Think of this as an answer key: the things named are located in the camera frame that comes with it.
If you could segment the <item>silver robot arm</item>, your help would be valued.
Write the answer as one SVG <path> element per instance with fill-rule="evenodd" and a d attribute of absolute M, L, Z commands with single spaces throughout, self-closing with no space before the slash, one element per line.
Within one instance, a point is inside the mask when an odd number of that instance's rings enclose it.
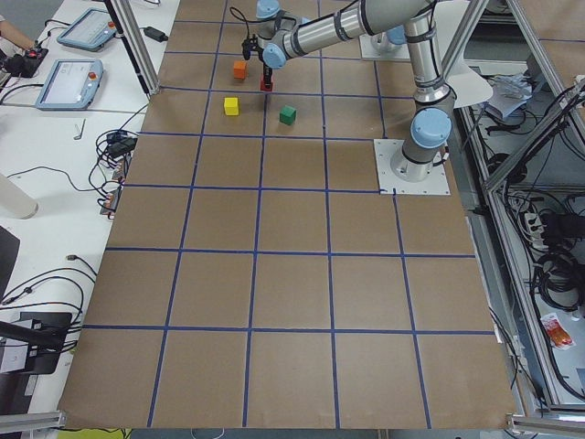
<path fill-rule="evenodd" d="M 435 1 L 354 1 L 334 13 L 308 20 L 282 9 L 277 1 L 259 1 L 259 58 L 265 70 L 279 70 L 290 59 L 402 27 L 415 84 L 416 112 L 409 136 L 391 158 L 391 168 L 405 181 L 421 182 L 452 131 L 454 92 L 441 67 L 436 5 Z"/>
<path fill-rule="evenodd" d="M 264 65 L 280 69 L 290 59 L 402 27 L 426 7 L 425 1 L 353 1 L 310 20 L 283 9 L 278 1 L 259 1 L 254 20 L 239 18 L 246 24 L 242 56 L 248 60 L 256 52 Z"/>

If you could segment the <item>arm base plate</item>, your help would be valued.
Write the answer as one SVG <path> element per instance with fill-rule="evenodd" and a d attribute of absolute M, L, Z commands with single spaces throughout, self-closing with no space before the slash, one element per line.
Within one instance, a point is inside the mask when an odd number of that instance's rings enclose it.
<path fill-rule="evenodd" d="M 439 152 L 428 163 L 411 163 L 402 151 L 402 139 L 375 139 L 378 190 L 384 195 L 450 196 Z"/>
<path fill-rule="evenodd" d="M 410 55 L 407 44 L 396 45 L 388 40 L 385 34 L 359 37 L 362 59 L 409 62 Z"/>

